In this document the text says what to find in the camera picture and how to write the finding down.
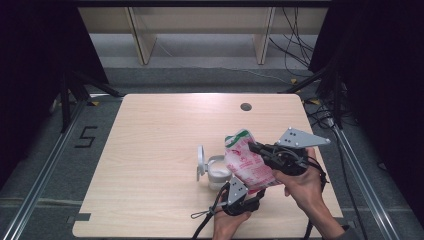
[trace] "table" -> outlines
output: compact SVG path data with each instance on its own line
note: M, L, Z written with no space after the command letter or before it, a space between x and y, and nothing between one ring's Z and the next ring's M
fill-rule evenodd
M241 109L249 103L250 111ZM190 238L217 192L207 176L196 182L197 147L205 158L224 154L224 138L241 128L274 143L288 127L312 133L294 94L129 94L120 107L80 209L77 237ZM317 158L322 157L317 149ZM331 184L324 200L343 217ZM283 187L268 188L261 206L235 238L303 236L305 214ZM210 222L200 238L212 236ZM320 236L314 229L312 237Z

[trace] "wooden table top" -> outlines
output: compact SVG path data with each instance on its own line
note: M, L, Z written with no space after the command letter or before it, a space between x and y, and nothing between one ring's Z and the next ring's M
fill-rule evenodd
M240 105L249 103L250 111ZM191 238L213 204L206 175L196 181L197 147L205 158L224 154L224 138L248 129L274 143L288 127L312 133L294 94L130 94L120 107L76 221L77 237ZM318 149L317 158L322 157ZM307 217L282 186L267 189L258 211L235 238L302 237ZM324 201L343 217L331 184ZM200 238L212 237L213 220ZM311 237L319 237L314 229Z

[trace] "gray carpet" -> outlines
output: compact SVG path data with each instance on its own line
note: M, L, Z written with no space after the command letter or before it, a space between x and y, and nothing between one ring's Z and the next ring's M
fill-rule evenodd
M186 92L255 92L276 93L289 88L282 81L290 82L296 77L287 70L252 70L256 74L278 76L281 80L254 75L249 72L227 69L106 69L110 86L122 93L186 93ZM308 75L307 71L296 74ZM302 89L298 94L302 99L315 96L317 83ZM90 93L102 93L87 86ZM97 162L106 143L109 131L119 110L120 101L103 98L97 106L86 106L76 127L66 144L62 158L42 193L21 239L75 239L72 235L73 217L78 213L82 200L90 184ZM320 106L306 104L307 112L313 113ZM346 122L355 122L352 117L345 117ZM89 148L76 148L87 145L90 140L80 139L85 127L86 136L95 137ZM0 233L16 213L22 199L30 190L38 172L49 156L61 129L60 107L46 119L28 152L27 159L19 163L7 184L0 192ZM314 125L315 134L336 140L328 129ZM344 132L363 165L378 197L390 214L401 239L424 239L424 232L416 220L390 175L377 166L379 161L360 126L344 124ZM362 237L358 216L349 197L336 144L320 148L331 183L345 216L345 221L356 226ZM383 239L377 223L367 206L349 166L346 174L352 195L360 212L368 239Z

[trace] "red and white package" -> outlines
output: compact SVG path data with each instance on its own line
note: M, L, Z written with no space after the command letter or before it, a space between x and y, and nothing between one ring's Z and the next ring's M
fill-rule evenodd
M262 157L249 150L249 142L255 142L252 134L241 129L234 136L225 138L225 165L249 188L249 194L281 184L272 175Z

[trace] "pink plastic package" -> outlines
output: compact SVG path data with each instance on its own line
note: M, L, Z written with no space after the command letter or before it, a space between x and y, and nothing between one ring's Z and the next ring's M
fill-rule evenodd
M255 142L252 134L241 129L234 136L225 138L225 164L249 188L249 194L278 185L272 170L262 157L249 150L248 143Z

